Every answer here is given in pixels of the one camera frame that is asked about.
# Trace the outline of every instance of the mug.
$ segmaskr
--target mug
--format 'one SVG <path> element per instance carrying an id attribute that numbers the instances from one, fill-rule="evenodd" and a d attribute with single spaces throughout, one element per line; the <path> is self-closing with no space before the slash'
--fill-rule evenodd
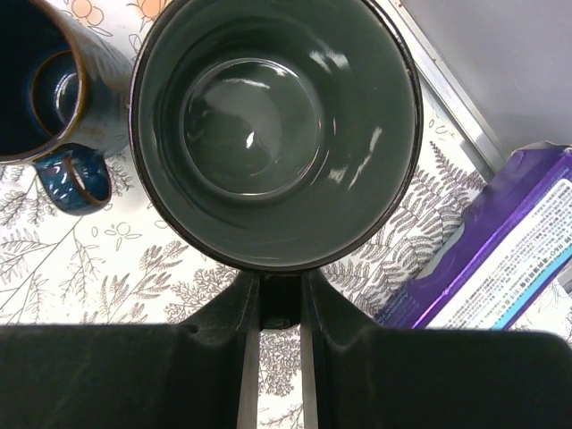
<path id="1" fill-rule="evenodd" d="M 128 142 L 131 64 L 44 0 L 3 0 L 0 164 L 32 164 L 69 215 L 111 197 L 105 158 Z"/>
<path id="2" fill-rule="evenodd" d="M 131 91 L 150 199 L 187 242 L 239 269 L 301 272 L 347 255 L 416 169 L 416 67 L 373 1 L 173 0 Z"/>

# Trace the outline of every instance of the patterned tablecloth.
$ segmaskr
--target patterned tablecloth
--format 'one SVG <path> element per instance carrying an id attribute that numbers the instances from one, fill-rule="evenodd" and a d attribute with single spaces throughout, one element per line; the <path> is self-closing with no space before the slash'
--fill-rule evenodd
<path id="1" fill-rule="evenodd" d="M 135 58 L 168 0 L 50 0 Z M 407 196 L 362 248 L 324 268 L 373 315 L 452 234 L 484 185 L 461 136 L 425 100 L 425 137 Z M 129 151 L 107 161 L 114 197 L 101 212 L 62 214 L 31 167 L 0 166 L 0 323 L 177 323 L 224 289 L 235 270 L 175 235 L 150 204 Z M 553 284 L 517 329 L 572 337 L 571 300 Z M 263 333 L 258 425 L 302 427 L 299 331 Z"/>

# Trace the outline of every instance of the white label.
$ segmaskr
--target white label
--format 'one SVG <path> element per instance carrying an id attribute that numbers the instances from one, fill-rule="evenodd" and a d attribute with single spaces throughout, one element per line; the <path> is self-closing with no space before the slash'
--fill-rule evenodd
<path id="1" fill-rule="evenodd" d="M 560 179 L 428 328 L 502 328 L 572 255 L 572 183 Z"/>

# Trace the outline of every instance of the purple package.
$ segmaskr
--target purple package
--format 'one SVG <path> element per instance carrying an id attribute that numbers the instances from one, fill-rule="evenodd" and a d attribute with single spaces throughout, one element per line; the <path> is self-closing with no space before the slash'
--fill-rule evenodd
<path id="1" fill-rule="evenodd" d="M 518 150 L 463 224 L 375 320 L 396 328 L 506 329 L 572 257 L 572 152 Z"/>

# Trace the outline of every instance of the floral print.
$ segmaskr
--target floral print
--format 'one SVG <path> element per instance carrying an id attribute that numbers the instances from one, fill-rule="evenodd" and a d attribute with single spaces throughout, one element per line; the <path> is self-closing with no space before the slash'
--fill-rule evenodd
<path id="1" fill-rule="evenodd" d="M 130 4 L 139 9 L 141 13 L 141 29 L 148 23 L 154 21 L 157 16 L 164 10 L 164 8 L 171 2 L 171 0 L 136 0 L 136 3 Z"/>
<path id="2" fill-rule="evenodd" d="M 77 22 L 92 29 L 100 36 L 111 37 L 112 34 L 100 27 L 105 19 L 104 11 L 94 5 L 92 0 L 64 0 L 67 7 L 64 11 Z"/>

